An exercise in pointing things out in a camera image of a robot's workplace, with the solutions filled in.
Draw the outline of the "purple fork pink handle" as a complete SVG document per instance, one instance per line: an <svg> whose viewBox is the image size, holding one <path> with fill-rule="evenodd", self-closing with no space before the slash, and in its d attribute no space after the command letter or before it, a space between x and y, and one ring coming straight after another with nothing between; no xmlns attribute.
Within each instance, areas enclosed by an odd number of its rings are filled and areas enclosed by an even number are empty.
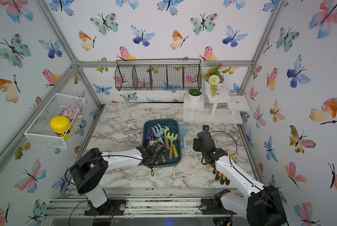
<svg viewBox="0 0 337 226"><path fill-rule="evenodd" d="M157 143L157 138L156 138L152 129L148 130L148 133L146 135L146 139L148 140L147 141L148 146L152 146L152 145L155 145Z"/></svg>

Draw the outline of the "light blue fork rake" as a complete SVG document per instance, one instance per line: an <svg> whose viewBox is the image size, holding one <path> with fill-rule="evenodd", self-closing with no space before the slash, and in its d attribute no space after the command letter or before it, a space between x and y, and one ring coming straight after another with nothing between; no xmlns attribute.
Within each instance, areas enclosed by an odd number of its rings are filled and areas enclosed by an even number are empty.
<svg viewBox="0 0 337 226"><path fill-rule="evenodd" d="M157 124L153 127L151 127L157 141L161 142L162 144L164 143L163 139L162 139L162 135L163 135L163 130L160 124Z"/></svg>

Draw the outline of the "light blue hand rake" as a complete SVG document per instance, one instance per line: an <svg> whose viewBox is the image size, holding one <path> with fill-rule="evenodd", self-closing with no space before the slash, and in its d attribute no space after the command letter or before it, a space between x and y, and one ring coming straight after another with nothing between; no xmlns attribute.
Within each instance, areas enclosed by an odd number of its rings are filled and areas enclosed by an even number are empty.
<svg viewBox="0 0 337 226"><path fill-rule="evenodd" d="M180 124L180 135L183 137L183 148L188 149L186 135L188 134L187 124Z"/></svg>

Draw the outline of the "teal plastic storage box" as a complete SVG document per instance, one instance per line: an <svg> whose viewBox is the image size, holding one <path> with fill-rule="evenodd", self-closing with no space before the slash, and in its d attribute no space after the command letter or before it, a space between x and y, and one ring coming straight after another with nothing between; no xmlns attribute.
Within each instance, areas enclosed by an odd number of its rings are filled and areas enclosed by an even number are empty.
<svg viewBox="0 0 337 226"><path fill-rule="evenodd" d="M151 129L151 127L160 124L161 127L169 127L169 132L174 133L179 135L179 124L176 120L174 119L156 119L156 120L149 120L145 122L144 127L143 127L143 138L142 138L142 145L146 146L147 145L147 139L146 135L148 133L148 130ZM164 167L174 167L177 166L180 161L182 160L182 152L181 152L181 141L178 136L177 140L174 142L176 149L178 151L179 158L173 158L173 160L169 159L169 151L166 151L163 155L166 158L166 164L160 164L160 165L154 165L154 168L164 168Z"/></svg>

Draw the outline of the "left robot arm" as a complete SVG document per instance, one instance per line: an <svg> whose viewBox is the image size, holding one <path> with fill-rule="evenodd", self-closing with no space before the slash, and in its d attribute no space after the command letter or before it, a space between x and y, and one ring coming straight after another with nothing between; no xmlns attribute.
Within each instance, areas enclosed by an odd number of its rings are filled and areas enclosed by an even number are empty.
<svg viewBox="0 0 337 226"><path fill-rule="evenodd" d="M161 142L117 153L101 152L98 148L93 148L67 171L77 192L87 197L91 207L99 209L109 206L108 197L100 185L106 172L128 166L145 166L152 170L166 151L166 146Z"/></svg>

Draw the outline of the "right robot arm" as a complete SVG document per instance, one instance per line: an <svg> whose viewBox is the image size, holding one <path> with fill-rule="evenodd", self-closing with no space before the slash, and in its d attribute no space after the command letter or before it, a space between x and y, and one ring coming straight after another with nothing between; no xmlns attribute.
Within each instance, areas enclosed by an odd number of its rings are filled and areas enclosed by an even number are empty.
<svg viewBox="0 0 337 226"><path fill-rule="evenodd" d="M193 149L202 154L201 163L222 173L235 185L242 196L230 191L216 194L218 206L234 212L251 226L283 226L288 223L278 189L265 186L241 169L226 151L215 146L211 133L199 132Z"/></svg>

